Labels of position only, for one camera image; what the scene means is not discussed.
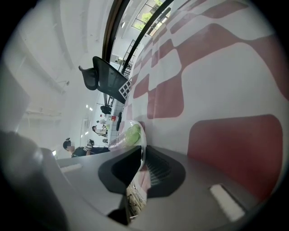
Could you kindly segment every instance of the white wall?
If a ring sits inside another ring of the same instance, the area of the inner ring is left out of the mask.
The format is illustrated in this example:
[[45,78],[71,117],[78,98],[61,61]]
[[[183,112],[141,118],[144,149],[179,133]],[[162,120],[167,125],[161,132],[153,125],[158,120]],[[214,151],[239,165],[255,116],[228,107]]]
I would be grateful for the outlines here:
[[95,117],[96,101],[103,95],[85,87],[78,66],[91,68],[92,57],[102,55],[112,2],[39,1],[6,47],[4,63],[30,96],[28,109],[43,107],[45,112],[61,113],[57,123],[55,118],[42,114],[31,115],[28,123],[26,115],[20,122],[19,133],[40,147],[56,150],[58,158],[69,157],[62,147],[66,138],[70,137],[76,146],[82,143],[82,120],[87,115],[91,120]]
[[17,131],[19,122],[30,103],[30,97],[2,60],[0,73],[0,130]]

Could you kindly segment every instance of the table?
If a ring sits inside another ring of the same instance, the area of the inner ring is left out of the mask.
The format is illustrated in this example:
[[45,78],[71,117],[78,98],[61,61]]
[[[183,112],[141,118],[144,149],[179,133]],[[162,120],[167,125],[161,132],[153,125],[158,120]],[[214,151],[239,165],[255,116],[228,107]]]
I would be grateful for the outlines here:
[[[148,145],[205,162],[262,201],[288,158],[286,59],[251,5],[192,2],[139,55],[119,131],[136,120]],[[134,182],[145,197],[146,166]]]

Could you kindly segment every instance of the office chair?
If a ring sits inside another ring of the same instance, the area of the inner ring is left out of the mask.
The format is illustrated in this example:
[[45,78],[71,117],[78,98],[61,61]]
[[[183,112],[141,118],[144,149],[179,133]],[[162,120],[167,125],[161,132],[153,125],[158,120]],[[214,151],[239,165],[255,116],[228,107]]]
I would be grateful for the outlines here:
[[92,61],[93,68],[82,69],[79,66],[86,88],[91,91],[97,89],[124,104],[126,100],[118,90],[126,83],[127,78],[97,56],[93,57]]

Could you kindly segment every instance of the green object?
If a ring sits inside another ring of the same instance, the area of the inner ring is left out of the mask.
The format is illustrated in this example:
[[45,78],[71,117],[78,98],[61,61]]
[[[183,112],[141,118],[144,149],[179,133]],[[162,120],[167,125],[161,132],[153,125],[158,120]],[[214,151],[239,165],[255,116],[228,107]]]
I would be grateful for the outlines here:
[[156,5],[158,5],[158,7],[159,7],[161,4],[163,4],[160,0],[154,0],[154,1],[155,1]]
[[135,23],[134,27],[139,29],[139,30],[142,30],[144,27],[145,27],[145,24],[149,21],[149,19],[152,17],[152,13],[151,12],[147,12],[147,13],[144,13],[142,16],[141,16],[141,21],[142,22],[137,22]]
[[140,126],[133,125],[125,132],[126,146],[134,145],[140,139]]

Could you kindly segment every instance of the glass window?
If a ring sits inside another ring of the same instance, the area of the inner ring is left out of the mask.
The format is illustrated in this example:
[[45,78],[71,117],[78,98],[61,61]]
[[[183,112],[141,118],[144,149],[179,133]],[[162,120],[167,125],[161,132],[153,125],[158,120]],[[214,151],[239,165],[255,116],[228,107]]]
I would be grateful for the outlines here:
[[[135,21],[132,24],[132,27],[142,30],[162,3],[163,2],[160,0],[148,0],[137,15]],[[154,35],[160,26],[168,19],[170,10],[171,8],[167,7],[163,13],[155,20],[153,25],[147,31],[148,35]]]
[[139,14],[137,15],[137,19],[147,23],[150,17],[155,13],[155,10],[148,5],[144,5],[143,8],[140,10]]
[[148,31],[148,35],[153,36],[154,33],[156,33],[156,32],[157,32],[157,30],[151,27]]
[[152,8],[159,8],[161,4],[163,4],[163,1],[160,0],[148,0],[146,2],[147,5],[151,6]]
[[142,30],[142,29],[145,27],[145,23],[142,22],[142,21],[140,21],[140,20],[138,20],[138,19],[135,19],[135,21],[134,21],[134,23],[132,24],[132,26],[133,26],[134,28],[137,28],[137,29],[139,29],[139,30]]

